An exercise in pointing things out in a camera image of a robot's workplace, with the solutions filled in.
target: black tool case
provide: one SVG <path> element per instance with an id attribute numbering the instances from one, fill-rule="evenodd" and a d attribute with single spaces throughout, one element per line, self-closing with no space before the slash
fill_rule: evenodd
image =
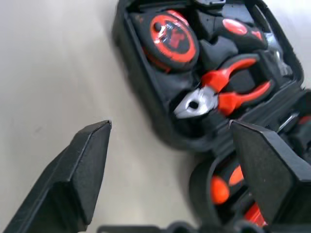
<path id="1" fill-rule="evenodd" d="M 230 2 L 243 3 L 240 0 L 227 0 L 228 4 Z M 200 74 L 195 69 L 188 72 L 165 73 L 155 68 L 144 54 L 130 14 L 175 10 L 189 19 L 192 11 L 200 9 L 200 7 L 191 0 L 119 1 L 112 29 L 113 40 L 125 62 L 128 81 L 146 109 L 152 127 L 159 138 L 169 145 L 192 152 L 209 152 L 214 157 L 227 156 L 234 151 L 233 141 L 227 128 L 231 119 L 240 119 L 244 122 L 276 129 L 284 118 L 285 110 L 283 109 L 293 106 L 306 92 L 300 87 L 304 80 L 303 69 L 280 25 L 262 0 L 249 0 L 246 7 L 252 9 L 255 5 L 269 21 L 273 33 L 284 51 L 284 60 L 290 65 L 294 75 L 279 82 L 279 79 L 273 77 L 271 70 L 264 68 L 262 76 L 270 75 L 272 79 L 276 79 L 277 87 L 269 98 L 255 107 L 238 110 L 230 117 L 225 117 L 217 110 L 213 110 L 198 122 L 179 120 L 174 116 L 173 110 L 180 96 L 199 86 Z M 247 73 L 240 73 L 241 77 L 247 75 Z M 248 84 L 244 83 L 245 85 L 239 84 L 236 87 L 243 89 Z"/>

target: red plier handle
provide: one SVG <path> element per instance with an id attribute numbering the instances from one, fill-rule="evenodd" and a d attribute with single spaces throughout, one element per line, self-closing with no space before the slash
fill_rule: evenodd
<path id="1" fill-rule="evenodd" d="M 218 96 L 218 110 L 225 116 L 228 116 L 242 105 L 246 107 L 249 105 L 258 104 L 268 95 L 270 95 L 274 86 L 274 81 L 270 80 L 257 87 L 253 92 L 246 95 L 240 95 L 236 92 L 221 93 Z"/>
<path id="2" fill-rule="evenodd" d="M 203 75 L 203 86 L 209 86 L 219 93 L 227 84 L 231 74 L 240 69 L 245 69 L 259 61 L 257 54 L 242 54 L 226 61 L 219 70 L 213 70 Z"/>

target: pliers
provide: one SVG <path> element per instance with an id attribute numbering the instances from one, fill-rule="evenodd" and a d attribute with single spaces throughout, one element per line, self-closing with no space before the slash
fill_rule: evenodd
<path id="1" fill-rule="evenodd" d="M 199 117 L 216 108 L 225 116 L 229 116 L 242 106 L 261 102 L 274 89 L 273 80 L 263 83 L 249 94 L 240 95 L 236 92 L 219 94 L 229 83 L 230 76 L 234 71 L 248 68 L 258 61 L 257 54 L 242 54 L 229 59 L 219 70 L 205 74 L 201 79 L 202 88 L 188 93 L 176 107 L 174 111 L 176 117 Z"/>

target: metal plier head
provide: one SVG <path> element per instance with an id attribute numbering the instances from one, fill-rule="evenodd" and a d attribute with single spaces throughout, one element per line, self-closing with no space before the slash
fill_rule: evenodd
<path id="1" fill-rule="evenodd" d="M 218 95 L 208 86 L 188 93 L 174 113 L 177 118 L 191 118 L 207 114 L 218 106 Z"/>

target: tape measure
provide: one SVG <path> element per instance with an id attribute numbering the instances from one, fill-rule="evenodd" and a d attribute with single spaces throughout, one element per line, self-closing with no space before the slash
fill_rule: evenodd
<path id="1" fill-rule="evenodd" d="M 199 57 L 198 40 L 187 20 L 176 11 L 132 14 L 132 21 L 149 60 L 166 71 L 185 71 Z"/>

